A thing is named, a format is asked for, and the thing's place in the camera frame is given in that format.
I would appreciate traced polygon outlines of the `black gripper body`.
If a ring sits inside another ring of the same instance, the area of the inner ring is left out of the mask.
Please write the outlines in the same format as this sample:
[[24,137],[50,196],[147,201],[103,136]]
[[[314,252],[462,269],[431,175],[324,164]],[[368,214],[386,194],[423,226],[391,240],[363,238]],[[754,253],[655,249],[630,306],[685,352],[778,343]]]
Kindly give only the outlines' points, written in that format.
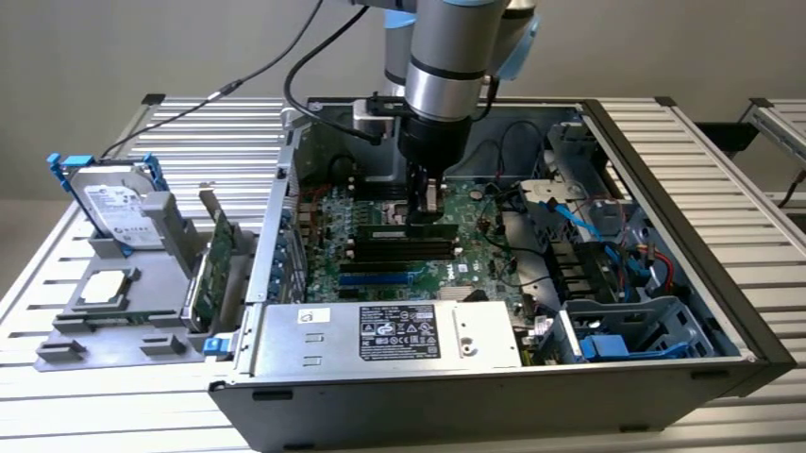
[[428,175],[442,175],[463,157],[471,118],[442,122],[412,116],[400,119],[398,150],[407,162]]

